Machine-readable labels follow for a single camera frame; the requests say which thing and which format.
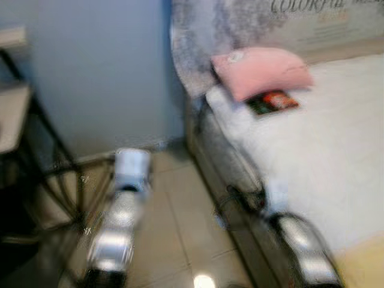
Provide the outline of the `white bed sheet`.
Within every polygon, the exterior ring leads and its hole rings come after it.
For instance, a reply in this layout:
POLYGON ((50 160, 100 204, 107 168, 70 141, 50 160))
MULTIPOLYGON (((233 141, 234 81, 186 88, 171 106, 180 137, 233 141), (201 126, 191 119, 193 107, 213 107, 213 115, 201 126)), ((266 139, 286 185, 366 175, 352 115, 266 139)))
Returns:
POLYGON ((335 251, 384 233, 384 56, 314 65, 299 107, 255 115, 222 87, 206 101, 231 145, 262 179, 281 179, 286 213, 315 225, 335 251))

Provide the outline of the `white table black legs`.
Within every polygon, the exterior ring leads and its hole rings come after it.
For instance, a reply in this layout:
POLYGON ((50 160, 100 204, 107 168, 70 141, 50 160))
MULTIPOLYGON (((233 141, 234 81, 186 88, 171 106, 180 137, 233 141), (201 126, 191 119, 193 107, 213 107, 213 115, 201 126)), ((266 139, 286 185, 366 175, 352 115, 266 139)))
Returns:
POLYGON ((58 208, 68 215, 68 222, 60 223, 50 230, 85 227, 87 214, 82 203, 84 170, 55 131, 30 86, 22 82, 0 89, 0 162, 4 161, 16 165, 17 175, 13 183, 3 186, 3 190, 25 194, 44 190, 58 208), (39 163, 30 139, 25 134, 30 115, 38 118, 54 143, 49 169, 39 163))

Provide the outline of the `grey patterned headboard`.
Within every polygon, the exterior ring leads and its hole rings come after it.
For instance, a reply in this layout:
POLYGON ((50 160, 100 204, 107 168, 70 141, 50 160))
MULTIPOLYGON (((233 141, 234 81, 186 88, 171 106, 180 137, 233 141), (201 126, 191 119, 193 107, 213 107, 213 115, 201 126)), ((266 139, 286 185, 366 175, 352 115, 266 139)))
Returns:
POLYGON ((217 84, 214 55, 290 50, 306 63, 381 54, 384 0, 172 0, 175 70, 190 99, 217 84))

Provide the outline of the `small white shelf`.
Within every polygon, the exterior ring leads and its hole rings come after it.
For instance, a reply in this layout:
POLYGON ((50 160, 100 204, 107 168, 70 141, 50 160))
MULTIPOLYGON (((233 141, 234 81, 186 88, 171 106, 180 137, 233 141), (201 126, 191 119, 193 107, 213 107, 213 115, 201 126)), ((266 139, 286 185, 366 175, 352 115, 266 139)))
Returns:
POLYGON ((24 26, 0 29, 0 49, 27 46, 26 29, 24 26))

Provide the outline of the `dark book red cover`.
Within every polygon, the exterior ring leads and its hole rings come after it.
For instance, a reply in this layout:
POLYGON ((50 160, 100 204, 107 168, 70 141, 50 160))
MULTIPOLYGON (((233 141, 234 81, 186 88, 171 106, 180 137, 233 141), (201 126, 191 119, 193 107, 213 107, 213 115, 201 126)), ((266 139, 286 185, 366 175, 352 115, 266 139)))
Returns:
POLYGON ((299 102, 283 90, 268 91, 245 101, 255 115, 283 112, 299 107, 299 102))

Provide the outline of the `pink pillow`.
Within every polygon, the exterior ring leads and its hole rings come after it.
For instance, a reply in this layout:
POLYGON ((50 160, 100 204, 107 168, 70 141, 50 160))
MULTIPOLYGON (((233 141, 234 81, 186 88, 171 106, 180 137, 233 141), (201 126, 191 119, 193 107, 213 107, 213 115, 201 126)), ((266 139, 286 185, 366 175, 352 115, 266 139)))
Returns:
POLYGON ((245 47, 211 57, 232 98, 244 101, 273 90, 309 88, 314 80, 304 60, 277 47, 245 47))

